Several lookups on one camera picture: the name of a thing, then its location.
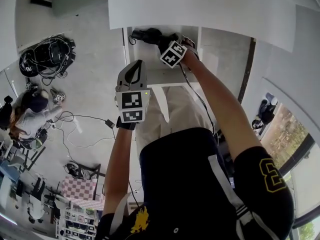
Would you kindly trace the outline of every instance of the hand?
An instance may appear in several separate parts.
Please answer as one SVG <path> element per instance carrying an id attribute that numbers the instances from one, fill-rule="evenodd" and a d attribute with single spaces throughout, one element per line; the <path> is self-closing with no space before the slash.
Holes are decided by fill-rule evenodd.
<path id="1" fill-rule="evenodd" d="M 66 108 L 66 102 L 65 102 L 65 100 L 59 101 L 59 102 L 57 103 L 57 105 L 60 106 L 63 110 L 65 110 L 65 108 Z"/>
<path id="2" fill-rule="evenodd" d="M 123 128 L 129 131 L 133 131 L 136 127 L 135 122 L 121 122 L 120 116 L 118 117 L 118 120 L 116 122 L 116 127 L 117 128 Z"/>

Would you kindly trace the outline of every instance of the white wall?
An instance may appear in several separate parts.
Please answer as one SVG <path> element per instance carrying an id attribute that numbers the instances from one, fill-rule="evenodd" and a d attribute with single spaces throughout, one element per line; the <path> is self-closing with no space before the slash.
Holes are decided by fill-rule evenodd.
<path id="1" fill-rule="evenodd" d="M 0 71 L 18 59 L 15 9 L 16 0 L 0 0 Z"/>
<path id="2" fill-rule="evenodd" d="M 49 36 L 71 31 L 73 26 L 70 18 L 57 18 L 51 8 L 31 4 L 30 0 L 17 0 L 15 14 L 16 45 L 19 51 Z"/>
<path id="3" fill-rule="evenodd" d="M 200 26 L 230 31 L 292 51 L 296 7 L 291 0 L 108 0 L 110 28 Z"/>
<path id="4" fill-rule="evenodd" d="M 258 42 L 243 98 L 249 120 L 266 90 L 308 129 L 320 143 L 320 12 L 297 6 L 293 52 Z"/>

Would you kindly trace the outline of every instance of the small device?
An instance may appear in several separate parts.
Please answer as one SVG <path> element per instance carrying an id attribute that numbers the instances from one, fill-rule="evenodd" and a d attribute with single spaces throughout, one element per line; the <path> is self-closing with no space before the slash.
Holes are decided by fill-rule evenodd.
<path id="1" fill-rule="evenodd" d="M 173 69 L 183 59 L 186 52 L 187 48 L 184 45 L 171 41 L 168 49 L 161 55 L 160 60 Z"/>
<path id="2" fill-rule="evenodd" d="M 113 129 L 116 125 L 111 121 L 111 120 L 107 120 L 104 122 L 110 129 Z"/>
<path id="3" fill-rule="evenodd" d="M 25 84 L 25 88 L 26 88 L 27 90 L 30 90 L 30 89 L 31 89 L 31 86 L 32 86 L 32 83 L 31 83 L 31 82 L 27 82 L 27 83 Z"/>
<path id="4" fill-rule="evenodd" d="M 66 95 L 64 95 L 63 93 L 59 93 L 59 94 L 55 97 L 55 99 L 56 99 L 57 102 L 63 102 L 64 99 L 65 99 L 65 97 L 66 97 Z"/>
<path id="5" fill-rule="evenodd" d="M 66 98 L 66 95 L 64 93 L 59 92 L 59 91 L 57 91 L 55 89 L 51 89 L 50 93 L 51 93 L 51 95 L 53 97 L 53 103 L 54 104 L 57 104 L 59 102 L 63 102 L 65 100 L 65 98 Z"/>
<path id="6" fill-rule="evenodd" d="M 149 105 L 146 65 L 138 59 L 127 65 L 118 75 L 115 100 L 122 123 L 143 122 Z"/>
<path id="7" fill-rule="evenodd" d="M 37 88 L 38 88 L 38 85 L 32 83 L 32 82 L 30 81 L 30 78 L 28 77 L 28 78 L 27 78 L 27 82 L 26 82 L 26 84 L 25 84 L 25 88 L 26 88 L 28 91 L 30 91 L 30 90 L 32 90 L 32 89 L 37 89 Z"/>

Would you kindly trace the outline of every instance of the cable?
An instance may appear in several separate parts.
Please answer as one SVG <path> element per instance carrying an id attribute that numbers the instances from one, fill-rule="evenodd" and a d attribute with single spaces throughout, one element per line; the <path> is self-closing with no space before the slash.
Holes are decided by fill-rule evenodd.
<path id="1" fill-rule="evenodd" d="M 213 123 L 212 120 L 211 120 L 211 117 L 210 117 L 210 114 L 209 114 L 209 112 L 208 112 L 208 108 L 207 108 L 206 103 L 205 103 L 204 100 L 200 97 L 200 95 L 192 88 L 192 86 L 191 86 L 191 84 L 190 84 L 190 82 L 189 82 L 189 79 L 188 79 L 188 77 L 187 77 L 187 75 L 186 75 L 186 72 L 185 72 L 185 70 L 183 69 L 181 63 L 179 63 L 179 66 L 180 66 L 180 69 L 181 69 L 181 71 L 182 71 L 182 74 L 183 74 L 183 76 L 184 76 L 184 78 L 185 78 L 185 80 L 186 80 L 186 83 L 187 83 L 188 86 L 192 89 L 192 91 L 195 93 L 195 95 L 198 97 L 198 99 L 200 100 L 200 102 L 201 102 L 202 105 L 204 106 L 204 109 L 205 109 L 205 111 L 206 111 L 206 114 L 208 115 L 209 120 L 210 120 L 210 123 L 211 123 L 211 125 L 212 125 L 212 133 L 213 133 L 213 135 L 215 135 L 215 134 L 216 134 L 216 128 L 215 128 L 214 123 Z"/>
<path id="2" fill-rule="evenodd" d="M 76 160 L 74 160 L 74 159 L 72 158 L 72 156 L 71 156 L 71 154 L 70 154 L 70 150 L 69 150 L 69 148 L 67 147 L 67 145 L 65 144 L 65 132 L 64 132 L 64 130 L 62 130 L 62 129 L 60 129 L 60 128 L 57 128 L 57 127 L 55 127 L 55 126 L 52 126 L 52 127 L 53 127 L 54 129 L 58 129 L 58 130 L 60 130 L 60 131 L 62 132 L 62 136 L 63 136 L 62 143 L 63 143 L 63 145 L 65 146 L 66 150 L 68 151 L 71 160 L 74 161 L 75 163 L 77 163 Z"/>
<path id="3" fill-rule="evenodd" d="M 111 130 L 112 130 L 112 133 L 113 133 L 114 140 L 116 140 L 116 136 L 115 136 L 114 129 L 113 129 L 113 128 L 111 128 Z"/>
<path id="4" fill-rule="evenodd" d="M 30 61 L 32 64 L 40 66 L 41 69 L 38 69 L 38 67 L 37 67 L 37 72 L 42 77 L 41 82 L 45 86 L 49 86 L 56 77 L 58 77 L 58 78 L 67 77 L 68 73 L 65 71 L 63 73 L 63 75 L 61 75 L 61 71 L 63 70 L 64 67 L 68 67 L 68 62 L 70 61 L 70 56 L 72 56 L 71 53 L 72 53 L 73 48 L 71 47 L 72 46 L 71 42 L 73 42 L 73 40 L 69 40 L 69 39 L 62 37 L 60 35 L 52 35 L 52 36 L 48 37 L 47 39 L 40 42 L 35 48 L 29 48 L 26 52 L 24 52 L 22 54 L 23 59 L 22 59 L 22 62 L 19 64 L 20 69 L 22 71 L 25 70 L 25 68 L 23 67 L 23 63 L 25 63 L 26 61 Z M 65 45 L 67 47 L 67 52 L 61 51 L 61 55 L 63 56 L 63 59 L 59 63 L 54 63 L 52 61 L 52 45 L 56 44 L 56 43 L 58 43 L 58 46 L 60 48 L 63 45 Z M 28 51 L 31 50 L 31 51 L 33 51 L 34 54 L 36 54 L 35 50 L 38 47 L 40 47 L 41 45 L 45 45 L 45 44 L 49 44 L 49 46 L 48 46 L 49 59 L 36 61 L 35 59 L 33 59 L 32 55 Z M 51 64 L 54 65 L 54 67 L 56 69 L 54 70 L 51 67 L 49 67 L 48 64 L 45 64 L 47 62 L 51 62 Z M 42 70 L 43 68 L 45 68 L 44 70 L 50 70 L 51 72 L 44 72 L 44 71 L 40 72 L 40 70 Z"/>
<path id="5" fill-rule="evenodd" d="M 94 143 L 94 144 L 92 144 L 92 145 L 89 145 L 89 146 L 77 146 L 77 145 L 75 145 L 75 144 L 73 144 L 70 140 L 69 140 L 69 136 L 77 129 L 77 125 L 74 123 L 74 122 L 72 122 L 73 124 L 74 124 L 74 129 L 68 134 L 68 136 L 66 137 L 66 140 L 72 145 L 72 146 L 74 146 L 74 147 L 76 147 L 76 148 L 81 148 L 81 149 L 87 149 L 87 148 L 89 148 L 89 147 L 93 147 L 93 146 L 95 146 L 95 145 L 97 145 L 99 142 L 101 142 L 101 141 L 104 141 L 104 140 L 113 140 L 114 138 L 113 137 L 111 137 L 111 138 L 102 138 L 102 139 L 99 139 L 96 143 Z"/>
<path id="6" fill-rule="evenodd" d="M 137 191 L 139 191 L 142 188 L 142 180 L 141 179 L 136 179 L 134 181 L 135 183 L 141 184 L 141 187 L 139 187 L 139 189 Z"/>
<path id="7" fill-rule="evenodd" d="M 134 45 L 136 44 L 136 42 L 137 42 L 136 39 L 134 39 L 134 38 L 132 37 L 132 35 L 129 35 L 128 41 L 129 41 L 130 45 L 132 45 L 132 46 L 134 46 Z"/>
<path id="8" fill-rule="evenodd" d="M 63 116 L 63 117 L 62 117 L 62 115 L 63 115 L 64 113 L 70 113 L 71 115 L 66 115 L 66 116 Z M 64 118 L 68 118 L 68 117 L 72 117 L 72 119 L 71 119 L 71 120 L 62 120 L 62 119 L 64 119 Z M 71 113 L 70 111 L 64 111 L 64 112 L 62 112 L 62 114 L 60 115 L 60 117 L 55 117 L 55 118 L 57 118 L 57 120 L 54 121 L 53 123 L 56 123 L 56 122 L 58 122 L 58 121 L 72 122 L 72 121 L 75 119 L 75 117 L 92 118 L 92 119 L 97 119 L 97 120 L 101 120 L 101 121 L 104 121 L 104 122 L 107 121 L 107 120 L 104 120 L 104 119 L 99 118 L 99 117 L 94 117 L 94 116 L 90 116 L 90 115 L 81 115 L 81 114 L 75 115 L 75 114 Z"/>
<path id="9" fill-rule="evenodd" d="M 129 186 L 130 186 L 130 189 L 131 189 L 131 193 L 132 193 L 133 199 L 134 199 L 136 205 L 137 205 L 138 208 L 139 208 L 140 206 L 139 206 L 139 204 L 138 204 L 138 202 L 137 202 L 137 199 L 135 198 L 134 191 L 133 191 L 133 189 L 132 189 L 132 187 L 131 187 L 131 184 L 130 184 L 130 180 L 129 180 Z"/>

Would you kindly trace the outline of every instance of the shelf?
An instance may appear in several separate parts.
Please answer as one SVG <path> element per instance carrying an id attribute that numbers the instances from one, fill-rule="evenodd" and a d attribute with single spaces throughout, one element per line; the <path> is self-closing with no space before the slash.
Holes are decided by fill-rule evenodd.
<path id="1" fill-rule="evenodd" d="M 75 215 L 80 215 L 80 216 L 83 216 L 83 217 L 85 217 L 85 218 L 87 218 L 87 219 L 90 219 L 90 220 L 94 220 L 94 219 L 96 218 L 94 215 L 91 216 L 91 215 L 88 215 L 88 214 L 86 214 L 86 213 L 82 213 L 82 212 L 78 212 L 78 211 L 73 211 L 73 210 L 69 210 L 69 209 L 66 209 L 65 212 L 66 212 L 66 213 L 75 214 Z"/>
<path id="2" fill-rule="evenodd" d="M 96 237 L 95 234 L 86 234 L 86 233 L 82 233 L 82 232 L 79 232 L 79 231 L 76 231 L 76 230 L 72 230 L 72 229 L 69 229 L 69 228 L 66 228 L 66 227 L 61 227 L 61 228 L 59 228 L 59 230 L 63 230 L 63 231 L 64 231 L 64 237 L 66 237 L 66 238 L 78 238 L 78 239 L 80 239 L 80 238 L 79 238 L 78 236 L 76 236 L 76 235 L 66 236 L 67 231 L 70 231 L 70 232 L 72 232 L 72 233 L 81 234 L 81 235 L 84 235 L 84 236 L 86 236 L 86 237 L 91 237 L 92 240 Z"/>
<path id="3" fill-rule="evenodd" d="M 94 226 L 95 226 L 95 225 L 88 224 L 88 223 L 82 223 L 82 222 L 73 221 L 73 220 L 71 220 L 71 219 L 67 219 L 67 218 L 62 218 L 61 220 L 64 220 L 64 221 L 70 221 L 70 222 L 74 222 L 74 223 L 78 223 L 78 224 L 86 225 L 86 226 L 91 226 L 91 227 L 94 227 Z"/>
<path id="4" fill-rule="evenodd" d="M 182 25 L 133 26 L 123 28 L 126 64 L 128 65 L 138 59 L 145 62 L 147 86 L 149 88 L 153 86 L 162 87 L 186 85 L 186 79 L 184 78 L 179 66 L 169 68 L 159 59 L 160 51 L 156 45 L 145 43 L 142 40 L 137 40 L 135 45 L 129 43 L 128 37 L 132 34 L 133 30 L 146 30 L 151 27 L 159 29 L 162 34 L 166 36 L 176 32 L 182 33 L 195 42 L 198 51 L 200 48 L 202 28 Z M 198 82 L 189 70 L 186 70 L 185 73 L 190 83 Z"/>

